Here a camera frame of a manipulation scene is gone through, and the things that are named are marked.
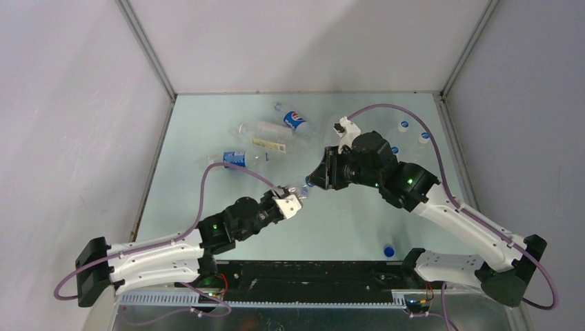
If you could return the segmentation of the blue label pepsi bottle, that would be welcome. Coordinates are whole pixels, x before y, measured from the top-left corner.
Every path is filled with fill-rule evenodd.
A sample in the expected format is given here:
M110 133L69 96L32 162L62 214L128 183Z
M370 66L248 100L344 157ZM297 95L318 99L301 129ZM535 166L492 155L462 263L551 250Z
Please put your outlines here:
M299 200L305 200L309 197L313 187L308 187L305 180L296 181L287 185L287 191L294 194Z

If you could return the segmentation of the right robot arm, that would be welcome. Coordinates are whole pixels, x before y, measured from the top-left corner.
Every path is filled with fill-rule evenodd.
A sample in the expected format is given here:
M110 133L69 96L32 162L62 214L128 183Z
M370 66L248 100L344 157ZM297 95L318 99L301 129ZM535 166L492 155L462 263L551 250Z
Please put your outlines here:
M413 212L476 249L476 254L440 254L413 248L402 262L401 279L409 288L443 281L474 287L508 307L524 300L547 242L502 230L464 203L447 195L439 179L420 165L398 161L379 133L356 137L349 146L329 146L307 182L323 190L351 184L374 188L398 209Z

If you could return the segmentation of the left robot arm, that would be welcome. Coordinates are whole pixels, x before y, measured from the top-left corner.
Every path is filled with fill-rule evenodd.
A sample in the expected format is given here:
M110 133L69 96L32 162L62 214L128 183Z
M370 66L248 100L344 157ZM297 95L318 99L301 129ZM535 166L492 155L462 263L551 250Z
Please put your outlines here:
M189 234L180 232L134 243L109 245L91 239L75 261L77 305L89 308L113 286L117 295L154 285L193 283L210 287L217 281L215 255L235 248L270 225L294 217L302 208L293 194L268 191L256 201L236 200L222 212L206 217Z

